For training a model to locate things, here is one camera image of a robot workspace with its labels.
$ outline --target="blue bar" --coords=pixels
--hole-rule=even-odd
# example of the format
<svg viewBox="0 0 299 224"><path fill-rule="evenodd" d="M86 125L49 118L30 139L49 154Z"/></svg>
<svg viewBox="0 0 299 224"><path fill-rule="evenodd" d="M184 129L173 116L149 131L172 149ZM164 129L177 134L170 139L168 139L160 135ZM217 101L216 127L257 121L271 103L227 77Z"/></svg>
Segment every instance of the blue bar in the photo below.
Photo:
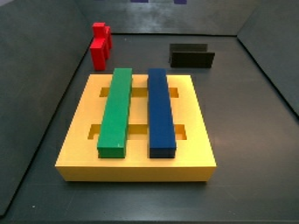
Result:
<svg viewBox="0 0 299 224"><path fill-rule="evenodd" d="M173 115L165 70L148 69L149 158L174 158Z"/></svg>

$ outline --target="black block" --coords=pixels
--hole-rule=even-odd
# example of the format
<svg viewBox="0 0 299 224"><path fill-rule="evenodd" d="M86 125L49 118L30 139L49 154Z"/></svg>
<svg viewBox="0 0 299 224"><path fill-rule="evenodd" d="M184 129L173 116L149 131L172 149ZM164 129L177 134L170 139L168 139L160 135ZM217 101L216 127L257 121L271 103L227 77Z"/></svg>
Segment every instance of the black block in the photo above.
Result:
<svg viewBox="0 0 299 224"><path fill-rule="evenodd" d="M211 68L215 52L207 51L207 44L170 44L170 67Z"/></svg>

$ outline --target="block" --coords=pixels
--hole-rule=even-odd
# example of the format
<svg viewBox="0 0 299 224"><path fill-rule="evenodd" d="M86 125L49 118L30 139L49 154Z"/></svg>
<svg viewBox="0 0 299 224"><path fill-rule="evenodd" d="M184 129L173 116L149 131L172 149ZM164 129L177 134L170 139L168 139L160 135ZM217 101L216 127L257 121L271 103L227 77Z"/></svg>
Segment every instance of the block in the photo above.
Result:
<svg viewBox="0 0 299 224"><path fill-rule="evenodd" d="M207 52L205 44L170 44L170 67L211 68L215 52Z"/></svg>
<svg viewBox="0 0 299 224"><path fill-rule="evenodd" d="M133 74L125 158L100 158L96 148L112 74L92 74L80 97L56 169L65 181L208 181L216 169L189 75L166 75L174 125L174 158L148 157L146 74Z"/></svg>
<svg viewBox="0 0 299 224"><path fill-rule="evenodd" d="M109 58L109 49L112 48L112 38L109 26L105 23L94 23L92 25L93 41L89 47L90 58L94 70L105 70Z"/></svg>
<svg viewBox="0 0 299 224"><path fill-rule="evenodd" d="M93 38L94 39L106 39L105 23L93 23L92 31L93 31Z"/></svg>
<svg viewBox="0 0 299 224"><path fill-rule="evenodd" d="M89 52L94 70L106 69L104 44L105 40L102 38L94 38L89 46Z"/></svg>
<svg viewBox="0 0 299 224"><path fill-rule="evenodd" d="M130 87L132 68L116 68L97 138L97 155L100 158L124 158L126 154Z"/></svg>
<svg viewBox="0 0 299 224"><path fill-rule="evenodd" d="M110 37L110 28L109 26L105 27L106 29L106 46L108 46L108 49L112 48L112 37Z"/></svg>
<svg viewBox="0 0 299 224"><path fill-rule="evenodd" d="M174 158L173 115L165 70L148 69L149 158Z"/></svg>

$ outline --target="yellow block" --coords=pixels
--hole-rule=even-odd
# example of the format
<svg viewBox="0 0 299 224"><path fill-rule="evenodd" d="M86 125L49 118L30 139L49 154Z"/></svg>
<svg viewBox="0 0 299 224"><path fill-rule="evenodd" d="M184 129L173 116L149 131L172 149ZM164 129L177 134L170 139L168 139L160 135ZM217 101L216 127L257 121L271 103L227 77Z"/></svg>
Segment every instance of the yellow block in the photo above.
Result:
<svg viewBox="0 0 299 224"><path fill-rule="evenodd" d="M208 181L216 168L189 75L166 75L176 135L174 158L148 157L146 75L134 74L125 158L98 158L97 139L110 74L92 74L56 168L66 181Z"/></svg>

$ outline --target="green block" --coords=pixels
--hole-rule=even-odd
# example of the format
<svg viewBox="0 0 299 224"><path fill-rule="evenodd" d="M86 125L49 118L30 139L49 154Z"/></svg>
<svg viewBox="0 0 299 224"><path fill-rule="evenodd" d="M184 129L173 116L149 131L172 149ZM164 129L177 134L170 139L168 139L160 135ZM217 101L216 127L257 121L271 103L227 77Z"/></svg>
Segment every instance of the green block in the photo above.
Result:
<svg viewBox="0 0 299 224"><path fill-rule="evenodd" d="M106 106L97 137L100 158L126 155L126 125L132 89L132 68L116 68L109 85Z"/></svg>

